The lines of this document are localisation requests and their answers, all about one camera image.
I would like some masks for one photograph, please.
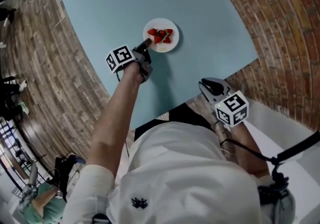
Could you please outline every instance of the white plate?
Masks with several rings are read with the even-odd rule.
[[[148,34],[148,31],[153,28],[155,28],[157,30],[172,29],[173,32],[170,36],[171,43],[167,44],[167,43],[160,42],[158,44],[155,44],[154,43],[155,37]],[[179,42],[178,28],[176,27],[176,25],[173,22],[171,22],[168,19],[156,18],[156,19],[151,20],[144,27],[143,33],[144,33],[144,35],[143,35],[144,40],[146,40],[147,38],[150,38],[152,40],[152,44],[151,44],[150,48],[156,52],[159,52],[159,53],[166,53],[166,52],[169,52],[170,50],[173,50]]]

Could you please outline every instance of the person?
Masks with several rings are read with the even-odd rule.
[[[55,161],[55,177],[38,187],[36,198],[23,210],[27,224],[55,223],[61,219],[66,206],[69,174],[77,162],[86,163],[81,157],[73,153],[64,159],[57,157]],[[58,190],[62,192],[62,199],[56,198]]]
[[[154,120],[136,130],[128,172],[114,188],[142,80],[137,63],[124,69],[94,128],[63,222],[272,223],[257,189],[273,182],[266,162],[242,148],[236,149],[238,165],[226,161],[208,122],[186,105],[170,111],[169,122]],[[244,124],[231,133],[259,152]]]
[[[0,21],[4,21],[8,18],[10,23],[13,23],[13,20],[15,18],[15,11],[16,9],[5,9],[5,8],[0,8]]]
[[[22,113],[29,114],[29,109],[24,102],[18,103],[12,109],[9,109],[6,105],[6,100],[12,94],[22,92],[27,87],[26,81],[23,81],[20,85],[6,83],[14,79],[14,77],[7,77],[0,80],[0,117],[3,117],[6,121],[10,121]]]

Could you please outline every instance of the cable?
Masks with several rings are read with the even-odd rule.
[[[31,147],[31,149],[33,150],[33,147],[29,144],[29,143],[27,143],[27,142],[25,142],[24,141],[24,143],[26,143],[29,147]]]
[[[126,150],[127,150],[127,153],[128,153],[128,157],[130,157],[129,156],[129,151],[128,151],[128,146],[127,145],[125,145],[126,146]]]
[[[224,152],[227,152],[228,154],[232,154],[232,155],[237,155],[237,154],[233,154],[233,153],[231,153],[231,152],[229,152],[228,150],[225,150],[225,149],[223,149],[223,148],[220,148],[222,151],[224,151]]]
[[[220,147],[222,147],[222,144],[224,144],[225,142],[233,143],[233,144],[235,144],[235,145],[237,145],[237,146],[239,146],[239,147],[242,147],[243,149],[249,151],[249,152],[250,152],[251,154],[253,154],[254,156],[256,156],[256,157],[258,157],[258,158],[260,158],[260,159],[262,159],[262,160],[264,160],[264,161],[269,161],[269,162],[271,162],[273,165],[277,165],[277,163],[275,162],[276,159],[275,159],[274,157],[273,157],[273,158],[268,158],[268,157],[266,157],[266,156],[264,156],[264,155],[262,155],[262,154],[260,154],[260,153],[258,153],[258,152],[253,151],[252,149],[250,149],[250,148],[242,145],[241,143],[239,143],[238,141],[236,141],[236,140],[234,140],[234,139],[225,139],[224,141],[222,141],[222,142],[220,143]]]
[[[67,153],[65,156],[63,156],[63,157],[61,158],[61,163],[62,163],[64,160],[67,159],[66,157],[67,157],[68,154],[71,154],[71,153]]]
[[[76,180],[79,180],[79,178],[80,178],[80,171],[78,170],[77,172],[78,172],[78,178],[76,178]]]
[[[59,174],[59,184],[58,184],[58,189],[59,189],[59,187],[60,187],[60,172],[57,168],[52,168],[52,169],[48,170],[43,176],[45,177],[52,170],[57,170],[57,172]]]

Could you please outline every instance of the white shirt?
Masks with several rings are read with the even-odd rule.
[[[225,160],[216,135],[169,122],[130,149],[128,173],[114,188],[104,167],[86,166],[66,205],[64,223],[91,223],[97,213],[115,223],[271,223],[257,183]]]

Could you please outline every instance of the person in green shirt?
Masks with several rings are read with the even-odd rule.
[[[86,163],[75,154],[70,154],[64,160],[57,157],[55,161],[55,177],[38,187],[36,198],[23,210],[25,223],[27,224],[49,224],[62,218],[67,202],[65,196],[67,195],[69,173],[75,163]],[[56,198],[58,189],[62,192],[63,198],[61,199]]]

